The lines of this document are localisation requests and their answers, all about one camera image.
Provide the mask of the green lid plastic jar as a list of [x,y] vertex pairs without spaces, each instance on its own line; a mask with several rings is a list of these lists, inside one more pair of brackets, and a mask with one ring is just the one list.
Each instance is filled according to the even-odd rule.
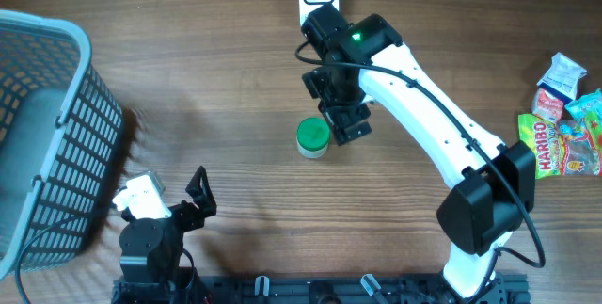
[[299,123],[295,138],[298,151],[306,158],[316,159],[326,153],[331,131],[324,119],[306,118]]

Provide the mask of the red small snack pack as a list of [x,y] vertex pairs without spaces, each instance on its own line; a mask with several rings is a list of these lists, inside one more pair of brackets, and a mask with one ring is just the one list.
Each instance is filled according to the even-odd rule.
[[532,102],[531,113],[540,119],[556,123],[562,118],[564,103],[543,88],[538,88]]

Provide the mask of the haribo gummy bag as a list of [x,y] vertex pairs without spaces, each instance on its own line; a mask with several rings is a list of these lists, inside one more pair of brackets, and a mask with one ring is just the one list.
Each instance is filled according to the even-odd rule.
[[598,116],[553,123],[532,114],[517,119],[518,134],[535,155],[535,178],[601,175],[601,130]]

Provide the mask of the white tissue pack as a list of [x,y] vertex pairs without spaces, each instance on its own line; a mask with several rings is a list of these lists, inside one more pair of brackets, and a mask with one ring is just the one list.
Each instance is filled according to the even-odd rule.
[[558,52],[551,58],[550,67],[537,82],[537,86],[568,104],[576,100],[578,81],[586,75],[585,68]]

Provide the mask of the teal snack packet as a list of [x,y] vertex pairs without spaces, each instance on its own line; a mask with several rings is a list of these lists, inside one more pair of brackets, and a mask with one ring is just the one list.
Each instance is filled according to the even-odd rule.
[[602,93],[601,89],[586,94],[567,104],[564,108],[575,120],[583,120],[588,114],[594,112],[601,118]]

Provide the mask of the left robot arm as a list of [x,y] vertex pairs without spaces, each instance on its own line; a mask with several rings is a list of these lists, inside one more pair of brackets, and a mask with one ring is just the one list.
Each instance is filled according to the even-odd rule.
[[185,188],[191,197],[167,206],[165,186],[154,171],[129,179],[112,199],[127,226],[119,236],[122,276],[114,281],[113,303],[203,303],[213,301],[197,269],[180,265],[188,232],[201,229],[217,205],[207,172],[198,167]]

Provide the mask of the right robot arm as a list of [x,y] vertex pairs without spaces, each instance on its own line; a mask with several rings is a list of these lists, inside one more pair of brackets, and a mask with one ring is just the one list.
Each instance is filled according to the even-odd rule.
[[388,294],[372,275],[362,286],[378,302],[527,303],[523,275],[496,271],[508,240],[533,228],[535,158],[523,142],[506,144],[463,112],[422,70],[401,35],[381,16],[347,22],[330,3],[300,12],[316,57],[303,81],[338,144],[367,135],[369,103],[403,126],[435,164],[449,194],[436,212],[451,240],[435,274],[402,276]]

